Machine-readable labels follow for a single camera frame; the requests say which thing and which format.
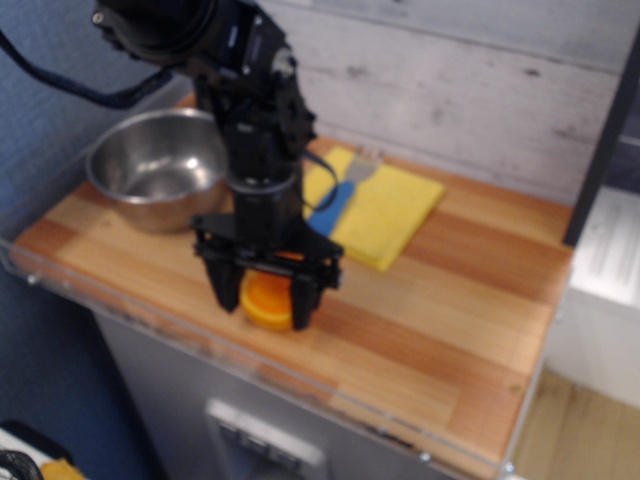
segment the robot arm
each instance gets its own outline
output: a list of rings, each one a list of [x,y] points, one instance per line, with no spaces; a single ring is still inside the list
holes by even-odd
[[[233,214],[194,218],[196,253],[218,302],[238,304],[247,268],[291,277],[294,328],[306,328],[342,248],[302,219],[301,158],[314,115],[285,35],[251,0],[99,0],[93,23],[116,48],[194,79],[227,146]]]

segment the metal bowl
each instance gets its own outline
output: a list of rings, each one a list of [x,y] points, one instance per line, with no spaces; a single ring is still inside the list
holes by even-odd
[[[150,232],[187,228],[193,215],[219,208],[226,169],[213,117],[193,109],[131,117],[102,135],[87,158],[91,183]]]

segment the white wood panel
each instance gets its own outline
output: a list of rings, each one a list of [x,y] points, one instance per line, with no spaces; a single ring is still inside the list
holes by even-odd
[[[279,0],[401,28],[620,72],[637,0]]]
[[[263,3],[288,33],[320,133],[574,202],[615,75]]]

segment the wood grain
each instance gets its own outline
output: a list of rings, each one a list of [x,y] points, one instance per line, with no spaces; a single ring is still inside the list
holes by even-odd
[[[331,12],[324,8],[327,1],[300,3],[270,1],[265,8],[287,32],[300,62],[302,93],[318,114],[322,135],[575,202],[617,73],[364,20],[367,11],[382,8],[381,2],[359,2],[358,14],[352,14],[354,2],[331,2]],[[420,11],[422,17],[434,5],[385,3],[394,10]],[[459,1],[441,3],[451,10],[455,4],[459,14]],[[471,11],[477,11],[492,2],[464,3],[476,4]],[[500,11],[551,8],[539,3],[502,2]],[[578,15],[577,9],[588,7],[554,3],[554,13],[559,8]]]
[[[320,139],[313,147],[322,153],[334,144]],[[344,286],[325,295],[311,328],[300,333],[255,328],[239,309],[222,312],[192,254],[191,232],[137,231],[87,185],[17,246],[73,272],[65,281],[75,291],[201,354],[237,361],[323,408],[490,478],[504,460],[566,281],[572,251],[560,239],[569,212],[389,161],[443,181],[445,198],[389,272],[345,259]],[[60,275],[41,274],[52,282]]]
[[[637,27],[633,0],[263,0],[617,72]]]
[[[640,410],[549,370],[514,455],[527,480],[640,478]]]

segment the black cable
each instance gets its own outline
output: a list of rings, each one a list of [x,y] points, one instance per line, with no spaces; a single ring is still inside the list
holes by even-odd
[[[169,69],[163,68],[134,87],[125,88],[114,93],[101,93],[86,85],[32,64],[16,50],[2,32],[2,29],[0,29],[0,47],[20,68],[36,80],[50,87],[84,98],[92,103],[118,110],[131,108],[142,98],[155,92],[171,80],[171,72]]]
[[[26,453],[0,450],[0,468],[7,470],[12,479],[44,480],[40,469]]]
[[[315,153],[310,152],[309,150],[305,150],[304,152],[302,152],[302,156],[305,157],[307,160],[310,160],[316,165],[327,170],[333,177],[333,187],[331,188],[331,192],[329,193],[329,196],[323,203],[321,203],[320,205],[313,206],[307,203],[307,201],[304,198],[302,199],[302,203],[304,203],[307,207],[311,208],[314,212],[322,212],[323,210],[326,210],[327,208],[329,208],[329,205],[331,205],[336,199],[336,195],[338,194],[338,183],[340,183],[340,180],[338,179],[338,174],[333,169],[333,167],[321,156],[316,155]]]

